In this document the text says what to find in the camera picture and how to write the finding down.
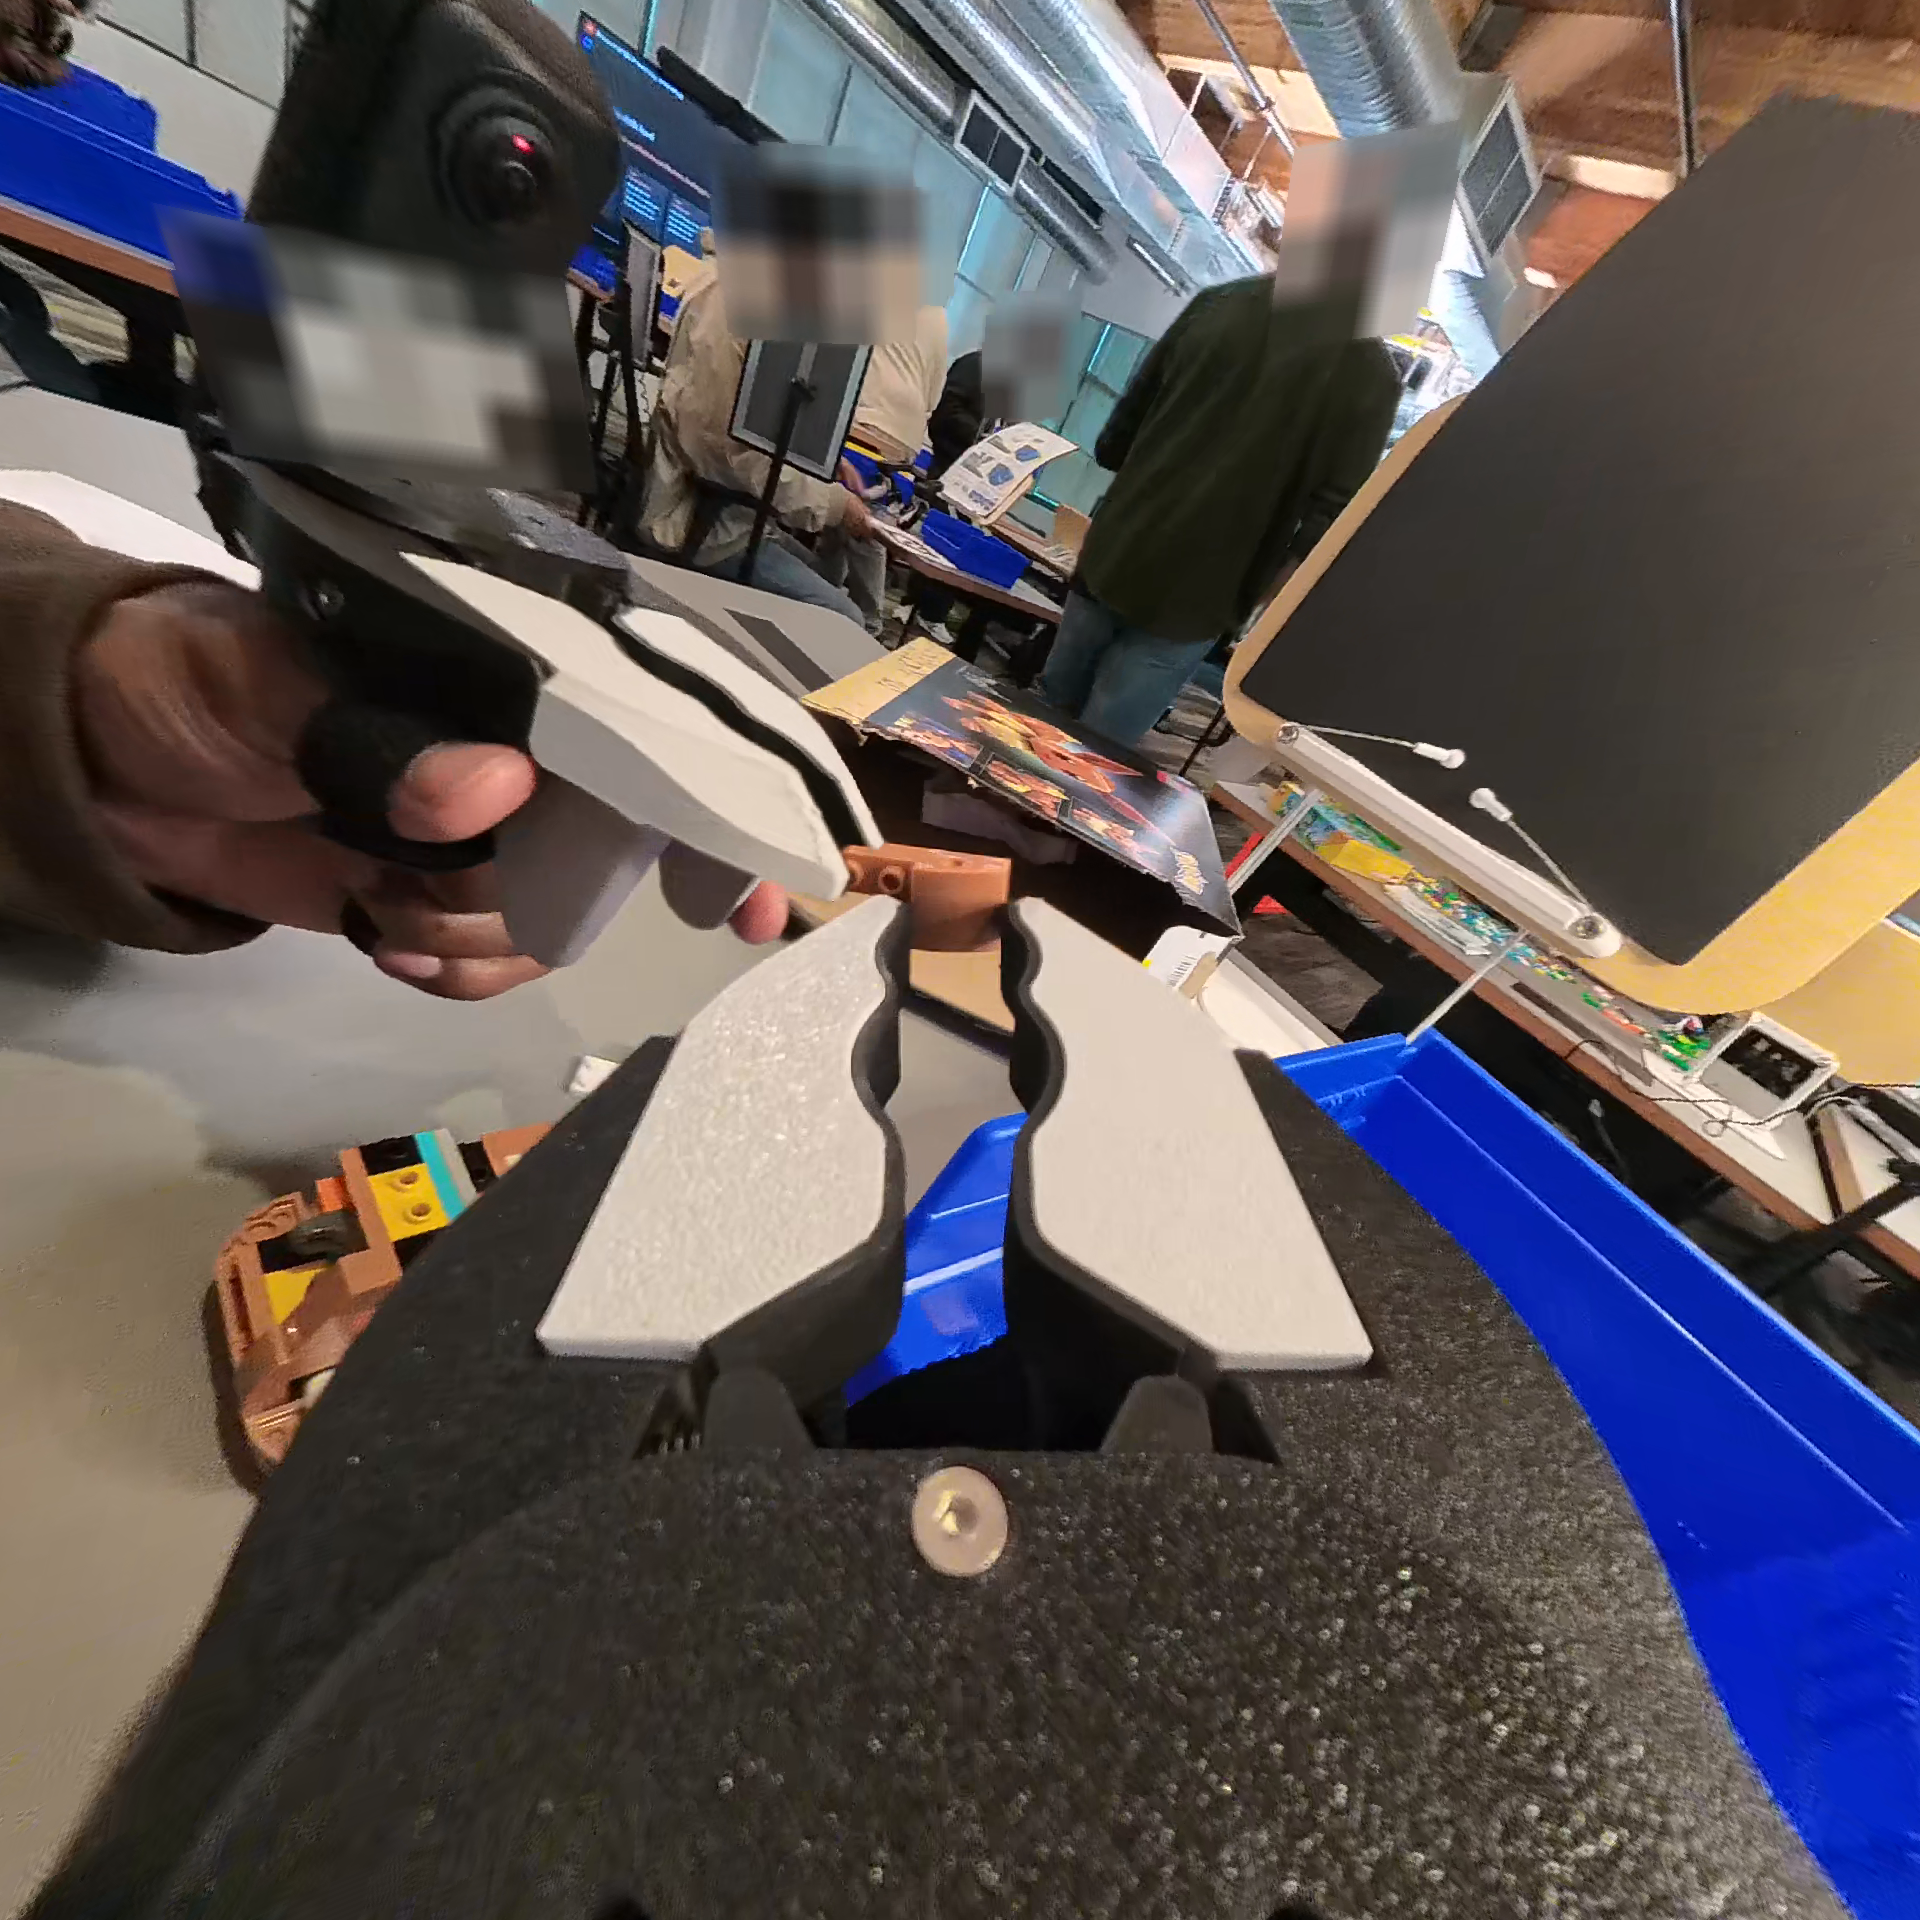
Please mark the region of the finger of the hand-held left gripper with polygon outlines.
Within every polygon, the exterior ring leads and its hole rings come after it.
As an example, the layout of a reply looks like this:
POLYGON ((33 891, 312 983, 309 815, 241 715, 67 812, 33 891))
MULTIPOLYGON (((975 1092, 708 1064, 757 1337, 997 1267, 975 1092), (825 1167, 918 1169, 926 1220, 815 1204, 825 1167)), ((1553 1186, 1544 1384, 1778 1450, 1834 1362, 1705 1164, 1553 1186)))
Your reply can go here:
POLYGON ((618 646, 736 737, 796 771, 832 847, 881 847, 875 812, 832 734, 708 622, 680 612, 620 612, 618 646))
POLYGON ((534 797, 495 832, 499 913, 542 966, 572 966, 670 848, 717 869, 694 924, 721 924, 775 882, 806 897, 850 889, 843 847, 804 782, 618 646, 589 618, 481 568, 412 555, 427 604, 534 665, 525 758, 534 797))

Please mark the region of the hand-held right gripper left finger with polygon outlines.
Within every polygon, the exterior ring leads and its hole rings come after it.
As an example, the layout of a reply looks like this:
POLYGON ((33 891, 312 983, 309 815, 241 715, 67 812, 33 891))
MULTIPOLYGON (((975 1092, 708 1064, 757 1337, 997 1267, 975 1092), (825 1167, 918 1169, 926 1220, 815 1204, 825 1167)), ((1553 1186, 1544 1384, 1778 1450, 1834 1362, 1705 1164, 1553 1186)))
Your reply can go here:
POLYGON ((563 1362, 736 1371, 796 1414, 898 1329, 905 1152, 893 897, 781 946, 685 1021, 539 1324, 563 1362))

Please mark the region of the person's left hand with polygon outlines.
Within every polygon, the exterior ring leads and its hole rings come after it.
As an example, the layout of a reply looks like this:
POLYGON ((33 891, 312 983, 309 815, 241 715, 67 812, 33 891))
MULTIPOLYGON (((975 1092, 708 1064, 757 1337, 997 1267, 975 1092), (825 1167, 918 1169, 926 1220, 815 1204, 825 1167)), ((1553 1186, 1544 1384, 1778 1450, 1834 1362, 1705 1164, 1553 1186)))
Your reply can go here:
POLYGON ((259 596, 179 581, 108 609, 70 671, 70 720, 109 854, 162 905, 338 934, 438 998, 542 979, 488 869, 420 874, 309 827, 298 737, 322 698, 259 596))

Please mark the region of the blue plastic bin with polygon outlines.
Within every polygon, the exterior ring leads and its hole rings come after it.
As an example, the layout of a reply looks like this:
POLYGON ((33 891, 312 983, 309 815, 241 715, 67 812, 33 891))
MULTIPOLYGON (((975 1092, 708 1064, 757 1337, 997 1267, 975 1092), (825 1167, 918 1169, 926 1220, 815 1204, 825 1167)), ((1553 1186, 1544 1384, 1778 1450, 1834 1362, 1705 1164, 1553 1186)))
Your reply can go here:
POLYGON ((925 1916, 1917 1916, 1917 1433, 1447 1042, 1284 1119, 1380 1368, 1252 1387, 1284 1508, 1123 1496, 1250 1721, 937 1786, 925 1916))

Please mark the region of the silver ventilation duct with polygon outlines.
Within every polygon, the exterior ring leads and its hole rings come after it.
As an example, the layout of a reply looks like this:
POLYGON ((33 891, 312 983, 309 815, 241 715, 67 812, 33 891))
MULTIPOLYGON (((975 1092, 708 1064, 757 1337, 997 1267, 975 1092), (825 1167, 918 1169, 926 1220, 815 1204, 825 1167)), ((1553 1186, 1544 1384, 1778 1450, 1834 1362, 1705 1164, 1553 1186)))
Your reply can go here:
POLYGON ((806 5, 1083 284, 1257 273, 1259 203, 1116 5, 806 5))
POLYGON ((1437 5, 1270 5, 1343 138, 1460 124, 1455 42, 1437 5))

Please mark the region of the lit computer monitor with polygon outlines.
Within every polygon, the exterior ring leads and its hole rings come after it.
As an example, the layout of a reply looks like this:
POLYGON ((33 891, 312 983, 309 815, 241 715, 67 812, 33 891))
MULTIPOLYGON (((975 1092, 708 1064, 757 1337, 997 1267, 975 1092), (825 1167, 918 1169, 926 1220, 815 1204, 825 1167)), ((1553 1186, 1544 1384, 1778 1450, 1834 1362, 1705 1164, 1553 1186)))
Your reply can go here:
POLYGON ((708 112, 717 95, 702 79, 671 82, 589 14, 576 14, 574 36, 618 124, 618 180, 574 272, 610 295, 632 236, 662 253, 702 253, 702 236, 714 230, 714 190, 747 140, 731 113, 708 112))

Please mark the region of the colourful toy brick model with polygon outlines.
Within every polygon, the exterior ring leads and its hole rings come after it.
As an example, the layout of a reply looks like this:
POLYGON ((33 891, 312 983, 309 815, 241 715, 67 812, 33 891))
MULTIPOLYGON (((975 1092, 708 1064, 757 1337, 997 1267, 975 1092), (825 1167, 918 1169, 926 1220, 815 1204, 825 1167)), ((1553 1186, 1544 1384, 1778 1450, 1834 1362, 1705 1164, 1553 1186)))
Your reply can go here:
POLYGON ((458 1140, 448 1126, 346 1147, 309 1188, 228 1235, 206 1294, 213 1383, 235 1477, 262 1486, 290 1454, 372 1314, 547 1122, 458 1140))

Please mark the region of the small blue bin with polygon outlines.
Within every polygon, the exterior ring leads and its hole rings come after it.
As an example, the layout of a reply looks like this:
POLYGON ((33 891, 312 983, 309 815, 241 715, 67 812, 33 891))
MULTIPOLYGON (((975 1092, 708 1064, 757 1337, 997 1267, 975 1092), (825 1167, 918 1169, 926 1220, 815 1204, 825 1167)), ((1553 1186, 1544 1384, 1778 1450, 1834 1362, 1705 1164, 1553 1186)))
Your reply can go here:
POLYGON ((244 216, 238 197, 157 150, 157 108, 104 75, 2 84, 2 198, 150 258, 174 216, 244 216))

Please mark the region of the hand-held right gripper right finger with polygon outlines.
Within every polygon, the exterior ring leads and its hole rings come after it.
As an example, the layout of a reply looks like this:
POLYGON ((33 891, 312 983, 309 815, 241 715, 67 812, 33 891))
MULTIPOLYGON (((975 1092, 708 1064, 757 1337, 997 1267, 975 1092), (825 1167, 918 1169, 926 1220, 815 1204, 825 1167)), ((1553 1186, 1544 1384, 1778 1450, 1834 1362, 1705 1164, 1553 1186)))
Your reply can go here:
POLYGON ((1244 1383, 1363 1371, 1280 1140, 1286 1076, 1047 903, 1006 912, 1006 1004, 1006 1329, 1038 1447, 1103 1447, 1142 1383, 1192 1387, 1214 1447, 1257 1447, 1244 1383))

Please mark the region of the white metal stand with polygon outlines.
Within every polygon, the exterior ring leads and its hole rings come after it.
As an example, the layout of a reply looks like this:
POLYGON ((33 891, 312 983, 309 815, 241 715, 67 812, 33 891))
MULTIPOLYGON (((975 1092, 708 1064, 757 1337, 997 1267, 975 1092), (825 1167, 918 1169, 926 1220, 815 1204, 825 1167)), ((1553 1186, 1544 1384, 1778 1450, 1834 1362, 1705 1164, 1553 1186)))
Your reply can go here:
POLYGON ((1386 732, 1310 727, 1289 720, 1273 721, 1270 734, 1276 763, 1386 832, 1408 854, 1426 859, 1438 874, 1460 882, 1471 897, 1501 913, 1501 921, 1582 963, 1621 950, 1621 930, 1588 903, 1493 786, 1471 786, 1467 794, 1467 809, 1493 829, 1493 836, 1482 836, 1482 829, 1460 827, 1416 800, 1399 777, 1376 774, 1350 751, 1386 749, 1455 777, 1467 769, 1460 749, 1437 749, 1422 737, 1386 732))

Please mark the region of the printed cardboard box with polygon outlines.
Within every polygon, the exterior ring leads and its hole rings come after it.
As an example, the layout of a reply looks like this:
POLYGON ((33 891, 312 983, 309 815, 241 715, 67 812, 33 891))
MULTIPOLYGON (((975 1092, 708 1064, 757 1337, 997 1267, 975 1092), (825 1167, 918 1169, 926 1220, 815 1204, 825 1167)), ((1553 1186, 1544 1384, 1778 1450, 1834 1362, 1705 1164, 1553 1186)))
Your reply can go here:
POLYGON ((804 708, 964 777, 1012 815, 1099 854, 1155 886, 1183 924, 1239 934, 1203 794, 1060 721, 1035 697, 997 685, 935 640, 907 640, 862 671, 804 694, 804 708))

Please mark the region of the white display stand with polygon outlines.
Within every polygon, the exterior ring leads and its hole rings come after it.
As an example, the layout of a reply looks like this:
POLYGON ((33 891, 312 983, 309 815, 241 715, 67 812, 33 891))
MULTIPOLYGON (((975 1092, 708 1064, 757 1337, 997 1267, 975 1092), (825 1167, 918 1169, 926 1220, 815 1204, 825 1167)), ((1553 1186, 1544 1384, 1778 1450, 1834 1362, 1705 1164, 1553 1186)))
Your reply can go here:
POLYGON ((943 470, 940 509, 997 529, 1035 490, 1041 470, 1074 450, 1076 444, 1047 425, 1002 425, 943 470))

